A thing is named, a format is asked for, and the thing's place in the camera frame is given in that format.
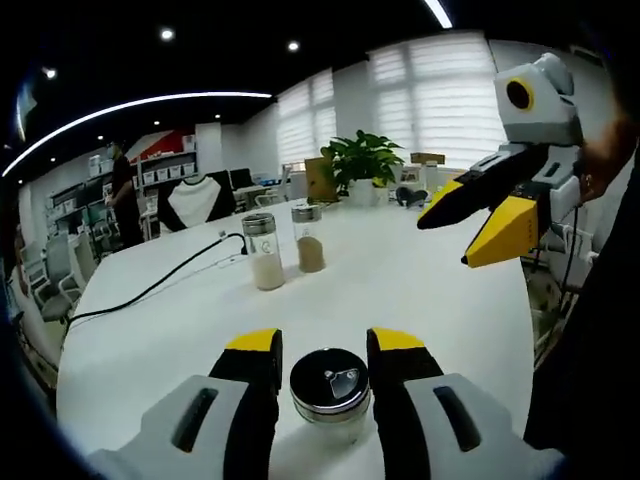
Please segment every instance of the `glass bottle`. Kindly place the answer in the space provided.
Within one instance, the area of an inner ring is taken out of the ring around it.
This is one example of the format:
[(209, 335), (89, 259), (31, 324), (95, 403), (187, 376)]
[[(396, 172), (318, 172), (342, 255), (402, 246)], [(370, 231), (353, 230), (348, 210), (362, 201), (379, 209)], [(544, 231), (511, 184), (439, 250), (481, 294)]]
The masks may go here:
[(319, 272), (325, 267), (318, 224), (322, 210), (318, 205), (301, 205), (291, 209), (293, 231), (298, 246), (298, 262), (302, 272)]
[(253, 281), (260, 290), (275, 290), (284, 284), (278, 248), (276, 221), (270, 213), (256, 213), (242, 219)]

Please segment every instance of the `jar lid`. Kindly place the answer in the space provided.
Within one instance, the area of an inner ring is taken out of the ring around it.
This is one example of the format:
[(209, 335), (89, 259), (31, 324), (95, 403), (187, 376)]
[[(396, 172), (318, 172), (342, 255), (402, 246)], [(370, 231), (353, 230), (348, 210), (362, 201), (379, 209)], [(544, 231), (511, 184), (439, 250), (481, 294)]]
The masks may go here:
[(293, 366), (290, 377), (294, 401), (314, 413), (333, 415), (355, 408), (367, 398), (367, 366), (341, 348), (316, 350)]
[(276, 220), (270, 213), (254, 213), (242, 219), (245, 235), (262, 235), (276, 231)]
[(317, 222), (322, 218), (319, 205), (296, 205), (291, 207), (291, 218), (294, 223)]

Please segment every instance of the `white powder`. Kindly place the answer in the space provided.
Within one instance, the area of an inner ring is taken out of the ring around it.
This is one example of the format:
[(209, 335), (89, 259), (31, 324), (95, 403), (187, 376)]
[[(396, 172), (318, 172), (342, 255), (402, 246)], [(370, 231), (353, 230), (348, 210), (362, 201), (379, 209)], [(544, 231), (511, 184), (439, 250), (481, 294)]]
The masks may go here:
[(251, 269), (256, 287), (260, 290), (274, 290), (284, 284), (282, 263), (277, 253), (252, 258)]

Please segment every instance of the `spice jar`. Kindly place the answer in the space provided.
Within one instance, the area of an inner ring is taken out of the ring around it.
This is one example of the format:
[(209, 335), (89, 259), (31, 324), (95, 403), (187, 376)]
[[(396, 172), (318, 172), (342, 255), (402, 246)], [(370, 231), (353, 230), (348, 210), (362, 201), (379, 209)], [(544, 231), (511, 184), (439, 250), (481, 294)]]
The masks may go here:
[(371, 401), (367, 366), (341, 348), (302, 357), (289, 378), (293, 404), (331, 444), (351, 444), (363, 431)]
[(325, 266), (322, 242), (318, 235), (322, 210), (318, 205), (295, 206), (291, 209), (291, 218), (298, 245), (300, 270), (305, 273), (319, 272)]
[(274, 290), (284, 284), (276, 221), (270, 213), (256, 213), (242, 219), (253, 281), (260, 290)]

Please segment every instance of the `window blind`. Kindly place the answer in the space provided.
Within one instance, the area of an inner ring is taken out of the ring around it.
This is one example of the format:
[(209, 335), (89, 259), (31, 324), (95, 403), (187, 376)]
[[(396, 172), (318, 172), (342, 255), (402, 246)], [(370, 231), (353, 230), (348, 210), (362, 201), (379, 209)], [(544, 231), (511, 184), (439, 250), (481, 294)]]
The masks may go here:
[(495, 65), (480, 33), (452, 33), (373, 52), (380, 133), (412, 151), (469, 168), (506, 140)]
[(298, 164), (319, 156), (320, 148), (336, 136), (331, 70), (280, 95), (278, 116), (277, 146), (281, 164)]

